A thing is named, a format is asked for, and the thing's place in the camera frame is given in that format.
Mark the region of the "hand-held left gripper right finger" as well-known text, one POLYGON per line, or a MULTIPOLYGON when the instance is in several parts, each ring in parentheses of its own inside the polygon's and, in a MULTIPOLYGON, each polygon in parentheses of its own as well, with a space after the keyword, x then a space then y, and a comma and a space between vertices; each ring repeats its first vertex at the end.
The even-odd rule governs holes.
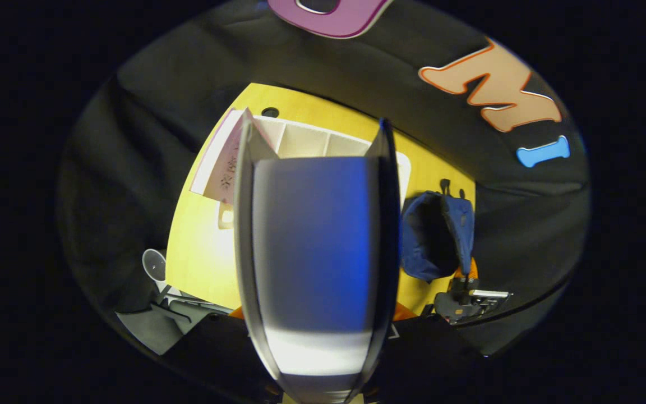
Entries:
POLYGON ((482 385, 482 354, 441 315, 416 315, 398 302, 392 327, 374 393, 471 393, 482 385))

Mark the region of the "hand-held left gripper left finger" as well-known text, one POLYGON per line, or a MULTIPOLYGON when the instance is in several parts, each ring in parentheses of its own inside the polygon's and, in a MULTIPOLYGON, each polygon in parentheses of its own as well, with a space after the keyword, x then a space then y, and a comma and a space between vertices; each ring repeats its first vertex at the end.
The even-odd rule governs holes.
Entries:
POLYGON ((196 324, 174 321, 181 337, 160 363, 215 393, 264 393, 265 371, 242 319, 209 314, 196 324))

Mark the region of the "blue schoolbag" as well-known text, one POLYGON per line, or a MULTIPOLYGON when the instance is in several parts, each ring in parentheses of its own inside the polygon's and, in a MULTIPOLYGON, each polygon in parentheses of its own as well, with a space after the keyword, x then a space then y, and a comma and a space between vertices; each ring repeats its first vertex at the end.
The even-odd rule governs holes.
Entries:
POLYGON ((402 210, 403 271, 427 283, 473 273, 473 204, 463 189, 453 194, 450 179, 439 186, 406 199, 402 210))

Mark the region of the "black book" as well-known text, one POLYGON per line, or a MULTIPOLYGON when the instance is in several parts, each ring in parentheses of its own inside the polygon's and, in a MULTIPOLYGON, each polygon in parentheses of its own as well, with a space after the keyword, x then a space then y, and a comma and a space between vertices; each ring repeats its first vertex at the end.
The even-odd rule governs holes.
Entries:
POLYGON ((280 158, 242 118, 234 236, 253 346, 298 404, 349 404, 396 305, 400 186, 387 118, 359 157, 280 158))

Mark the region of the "pink book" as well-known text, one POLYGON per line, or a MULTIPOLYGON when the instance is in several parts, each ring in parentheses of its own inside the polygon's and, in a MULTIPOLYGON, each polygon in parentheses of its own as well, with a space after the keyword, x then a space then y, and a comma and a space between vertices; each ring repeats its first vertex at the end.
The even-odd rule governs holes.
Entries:
POLYGON ((235 194, 242 110, 231 108, 223 118, 194 171, 189 190, 193 194, 232 204, 235 194))

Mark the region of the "white bookshelf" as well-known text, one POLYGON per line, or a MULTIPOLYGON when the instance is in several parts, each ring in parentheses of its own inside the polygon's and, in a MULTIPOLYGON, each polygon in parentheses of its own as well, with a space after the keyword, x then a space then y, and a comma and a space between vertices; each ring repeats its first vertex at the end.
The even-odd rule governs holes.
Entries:
MULTIPOLYGON (((371 145, 370 141, 328 128, 284 118, 252 115, 248 109, 242 111, 242 132, 244 119, 250 118, 280 158, 358 157, 363 156, 371 145)), ((233 228, 233 209, 230 204, 217 201, 216 222, 218 229, 233 228)))

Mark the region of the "black metal stand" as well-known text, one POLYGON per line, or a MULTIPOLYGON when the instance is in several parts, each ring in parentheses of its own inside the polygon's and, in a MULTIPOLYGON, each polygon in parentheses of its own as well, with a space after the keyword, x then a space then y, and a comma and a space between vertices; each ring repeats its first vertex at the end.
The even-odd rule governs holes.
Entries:
POLYGON ((159 286, 159 292, 150 305, 152 309, 182 324, 196 324, 209 314, 229 315, 233 312, 233 309, 190 296, 168 284, 159 286))

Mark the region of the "clear round cup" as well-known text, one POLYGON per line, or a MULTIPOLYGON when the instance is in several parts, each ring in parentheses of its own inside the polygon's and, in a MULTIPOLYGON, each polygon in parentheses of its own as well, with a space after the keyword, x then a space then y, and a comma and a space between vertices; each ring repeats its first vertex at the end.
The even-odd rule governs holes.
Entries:
POLYGON ((166 281, 166 250, 147 249, 142 253, 141 262, 147 276, 155 282, 166 281))

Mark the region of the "black backdrop cloth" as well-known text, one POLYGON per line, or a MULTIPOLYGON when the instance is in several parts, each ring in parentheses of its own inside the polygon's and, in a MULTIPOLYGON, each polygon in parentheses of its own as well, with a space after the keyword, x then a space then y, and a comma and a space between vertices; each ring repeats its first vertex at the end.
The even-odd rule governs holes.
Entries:
POLYGON ((146 304, 153 284, 141 254, 163 245, 195 153, 245 85, 281 85, 387 117, 474 177, 473 255, 483 281, 513 298, 459 329, 485 355, 499 354, 567 286, 589 224, 590 175, 581 131, 536 72, 519 89, 550 97, 562 120, 509 132, 418 76, 487 46, 480 31, 415 0, 393 2, 352 39, 308 33, 256 0, 225 2, 160 36, 93 95, 62 154, 57 224, 83 294, 134 343, 115 313, 146 304))

